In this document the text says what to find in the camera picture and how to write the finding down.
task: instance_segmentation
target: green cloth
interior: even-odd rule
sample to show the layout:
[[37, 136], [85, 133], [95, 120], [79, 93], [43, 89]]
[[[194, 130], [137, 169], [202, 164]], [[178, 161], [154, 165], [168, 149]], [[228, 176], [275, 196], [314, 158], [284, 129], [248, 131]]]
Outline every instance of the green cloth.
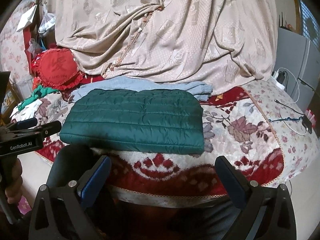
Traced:
[[95, 89], [71, 108], [60, 139], [123, 151], [202, 154], [202, 112], [182, 90]]
[[35, 90], [33, 90], [31, 96], [21, 102], [21, 104], [18, 105], [18, 110], [21, 111], [24, 109], [27, 105], [30, 105], [32, 102], [36, 101], [38, 98], [43, 98], [44, 96], [51, 94], [53, 92], [59, 91], [58, 89], [53, 88], [45, 88], [42, 85], [39, 85]]

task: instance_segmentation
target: finger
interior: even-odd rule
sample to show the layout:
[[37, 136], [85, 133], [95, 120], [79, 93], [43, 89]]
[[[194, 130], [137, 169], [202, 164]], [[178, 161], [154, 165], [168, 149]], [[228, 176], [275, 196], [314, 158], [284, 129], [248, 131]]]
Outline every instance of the finger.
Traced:
[[9, 204], [18, 204], [22, 198], [22, 191], [20, 190], [17, 195], [8, 198]]
[[21, 189], [23, 183], [23, 179], [20, 176], [15, 182], [14, 184], [10, 185], [9, 187], [7, 187], [5, 189], [5, 195], [9, 198], [9, 197], [14, 197]]
[[12, 179], [16, 181], [22, 174], [21, 161], [17, 158], [15, 165], [12, 168]]

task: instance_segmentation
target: refrigerator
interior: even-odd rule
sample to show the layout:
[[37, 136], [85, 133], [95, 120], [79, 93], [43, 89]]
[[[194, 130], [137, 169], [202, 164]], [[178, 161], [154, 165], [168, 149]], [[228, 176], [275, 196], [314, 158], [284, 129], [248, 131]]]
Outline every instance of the refrigerator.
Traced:
[[320, 52], [318, 48], [309, 39], [279, 28], [274, 70], [276, 71], [280, 67], [289, 69], [297, 79], [298, 84], [293, 76], [288, 73], [286, 92], [295, 101], [298, 98], [298, 87], [300, 88], [297, 105], [304, 112], [308, 108], [319, 83]]

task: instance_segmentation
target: floor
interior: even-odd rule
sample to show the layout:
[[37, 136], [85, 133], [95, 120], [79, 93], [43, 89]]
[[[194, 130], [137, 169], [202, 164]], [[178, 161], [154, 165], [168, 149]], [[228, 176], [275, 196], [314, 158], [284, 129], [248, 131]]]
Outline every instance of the floor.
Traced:
[[[33, 206], [38, 188], [46, 183], [50, 172], [50, 165], [36, 153], [19, 156], [23, 166], [24, 196]], [[320, 158], [316, 159], [303, 173], [291, 179], [292, 204], [296, 217], [297, 240], [320, 239], [316, 234], [309, 238], [320, 221]]]

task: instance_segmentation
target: window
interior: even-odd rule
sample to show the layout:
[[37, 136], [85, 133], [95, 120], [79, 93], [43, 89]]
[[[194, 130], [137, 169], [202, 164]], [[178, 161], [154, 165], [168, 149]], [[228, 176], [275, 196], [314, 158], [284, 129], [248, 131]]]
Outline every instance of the window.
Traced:
[[300, 0], [302, 35], [319, 49], [320, 48], [320, 27], [308, 7]]

